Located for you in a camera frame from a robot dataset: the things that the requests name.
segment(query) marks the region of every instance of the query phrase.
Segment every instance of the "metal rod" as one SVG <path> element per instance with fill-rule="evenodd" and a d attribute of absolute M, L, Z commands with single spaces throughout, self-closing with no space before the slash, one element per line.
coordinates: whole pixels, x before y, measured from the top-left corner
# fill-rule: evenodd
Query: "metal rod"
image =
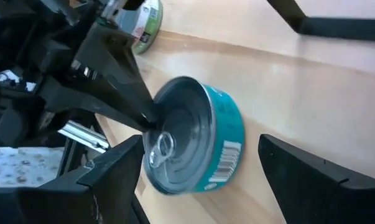
<path fill-rule="evenodd" d="M 58 132 L 100 153 L 105 153 L 106 149 L 109 148 L 106 137 L 74 121 L 69 121 Z"/>

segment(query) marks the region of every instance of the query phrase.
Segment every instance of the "black metal frame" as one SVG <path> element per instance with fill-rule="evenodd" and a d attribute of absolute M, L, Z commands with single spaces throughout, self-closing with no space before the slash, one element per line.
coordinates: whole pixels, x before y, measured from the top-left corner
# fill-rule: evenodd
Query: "black metal frame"
<path fill-rule="evenodd" d="M 375 19 L 310 17 L 301 10 L 295 0 L 267 2 L 298 34 L 375 41 Z"/>

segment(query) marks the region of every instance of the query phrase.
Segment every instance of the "patterned cloth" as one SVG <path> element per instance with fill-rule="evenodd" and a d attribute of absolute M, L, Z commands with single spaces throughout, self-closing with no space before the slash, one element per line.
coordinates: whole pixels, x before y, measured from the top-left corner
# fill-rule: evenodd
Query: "patterned cloth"
<path fill-rule="evenodd" d="M 0 187 L 38 187 L 56 178 L 63 148 L 0 147 Z"/>

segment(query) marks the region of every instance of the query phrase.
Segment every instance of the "black plastic bracket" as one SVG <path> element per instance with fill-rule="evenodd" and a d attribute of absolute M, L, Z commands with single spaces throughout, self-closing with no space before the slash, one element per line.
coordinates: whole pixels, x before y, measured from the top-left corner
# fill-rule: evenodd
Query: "black plastic bracket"
<path fill-rule="evenodd" d="M 295 0 L 267 0 L 298 34 L 375 41 L 375 19 L 308 17 Z"/>
<path fill-rule="evenodd" d="M 288 224 L 375 224 L 375 179 L 268 134 L 259 158 Z"/>

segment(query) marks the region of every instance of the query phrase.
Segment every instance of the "can lid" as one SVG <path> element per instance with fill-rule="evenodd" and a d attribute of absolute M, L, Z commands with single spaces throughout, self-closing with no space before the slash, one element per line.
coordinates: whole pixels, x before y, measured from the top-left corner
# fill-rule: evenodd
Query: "can lid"
<path fill-rule="evenodd" d="M 152 184 L 166 194 L 194 188 L 208 167 L 215 141 L 215 122 L 204 87 L 180 77 L 154 97 L 158 128 L 143 134 L 144 168 Z"/>

